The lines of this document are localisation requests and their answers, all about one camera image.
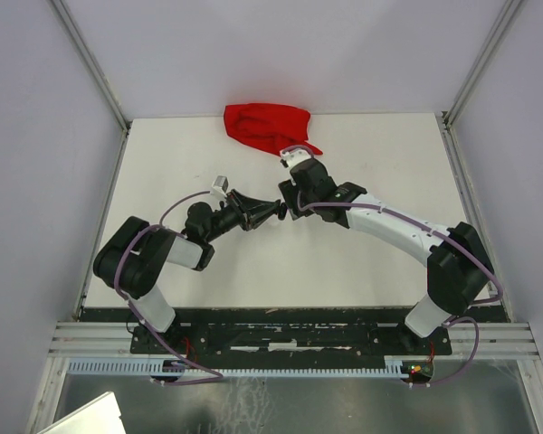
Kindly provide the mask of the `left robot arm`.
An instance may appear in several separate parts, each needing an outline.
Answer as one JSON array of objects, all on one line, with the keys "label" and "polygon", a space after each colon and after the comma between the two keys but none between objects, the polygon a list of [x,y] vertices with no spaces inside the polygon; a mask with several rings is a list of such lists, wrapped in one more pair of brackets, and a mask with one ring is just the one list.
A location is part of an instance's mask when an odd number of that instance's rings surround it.
[{"label": "left robot arm", "polygon": [[175,325],[175,309],[157,284],[164,266],[202,271],[214,256],[214,240],[235,228],[255,230],[273,216],[283,220],[286,213],[287,206],[280,200],[258,200],[232,190],[217,209],[205,202],[190,205],[181,232],[131,216],[98,252],[93,274],[150,326],[151,343],[171,353],[181,345],[182,331]]}]

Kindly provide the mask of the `black round charging case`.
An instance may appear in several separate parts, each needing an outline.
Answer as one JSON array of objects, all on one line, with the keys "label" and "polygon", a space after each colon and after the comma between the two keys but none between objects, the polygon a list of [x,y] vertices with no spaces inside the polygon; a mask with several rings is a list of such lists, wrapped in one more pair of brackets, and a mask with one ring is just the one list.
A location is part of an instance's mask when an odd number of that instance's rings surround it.
[{"label": "black round charging case", "polygon": [[288,210],[289,208],[287,207],[286,203],[279,202],[278,207],[277,207],[277,212],[276,212],[277,219],[279,221],[284,221],[288,213]]}]

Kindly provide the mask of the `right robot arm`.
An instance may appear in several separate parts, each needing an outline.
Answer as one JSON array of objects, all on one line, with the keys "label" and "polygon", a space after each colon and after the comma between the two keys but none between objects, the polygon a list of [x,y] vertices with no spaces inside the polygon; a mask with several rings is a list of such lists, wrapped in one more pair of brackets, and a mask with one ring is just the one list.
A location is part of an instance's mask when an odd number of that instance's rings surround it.
[{"label": "right robot arm", "polygon": [[426,269],[426,293],[397,331],[398,345],[417,354],[430,334],[481,304],[479,294],[497,279],[477,230],[417,219],[388,206],[365,188],[336,184],[327,168],[306,151],[281,154],[289,180],[279,188],[292,218],[318,215],[322,221],[374,236],[413,257]]}]

